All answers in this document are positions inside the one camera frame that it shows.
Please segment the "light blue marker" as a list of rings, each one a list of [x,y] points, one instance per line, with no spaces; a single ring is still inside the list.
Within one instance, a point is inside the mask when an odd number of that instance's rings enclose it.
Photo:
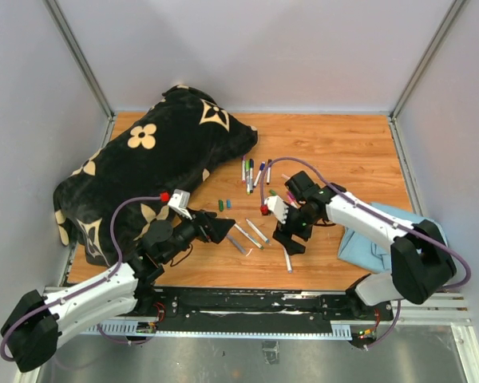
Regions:
[[[247,225],[265,242],[270,244],[269,238],[250,220],[245,219]]]

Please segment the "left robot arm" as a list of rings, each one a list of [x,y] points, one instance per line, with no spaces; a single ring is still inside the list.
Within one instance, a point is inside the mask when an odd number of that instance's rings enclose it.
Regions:
[[[99,275],[52,293],[23,294],[0,330],[1,358],[26,373],[89,327],[132,311],[149,314],[155,296],[148,290],[164,265],[195,240],[222,242],[235,223],[209,211],[192,211],[177,225],[155,220],[129,253]]]

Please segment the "purple marker grey body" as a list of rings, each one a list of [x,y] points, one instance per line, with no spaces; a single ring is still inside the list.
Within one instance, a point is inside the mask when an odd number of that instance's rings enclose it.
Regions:
[[[227,234],[226,238],[242,255],[247,254],[247,251],[231,235]]]

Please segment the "lavender cap marker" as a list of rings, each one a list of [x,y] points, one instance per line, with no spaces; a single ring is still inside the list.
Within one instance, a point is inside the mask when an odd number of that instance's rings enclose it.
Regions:
[[[285,263],[287,267],[287,272],[289,274],[292,274],[293,268],[291,265],[291,258],[290,258],[290,255],[287,253],[287,250],[285,249],[285,247],[283,247],[283,254],[284,254],[284,259],[285,259]]]

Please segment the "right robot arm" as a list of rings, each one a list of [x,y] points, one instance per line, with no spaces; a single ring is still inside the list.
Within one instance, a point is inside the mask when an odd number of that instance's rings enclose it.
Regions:
[[[346,311],[351,317],[363,319],[376,305],[392,300],[421,305],[456,275],[450,250],[438,226],[428,219],[419,223],[399,219],[337,184],[321,187],[305,172],[292,176],[285,185],[299,206],[268,196],[261,209],[276,218],[273,237],[289,255],[305,252],[305,246],[295,239],[307,241],[320,221],[342,225],[388,251],[388,271],[365,275],[346,289]]]

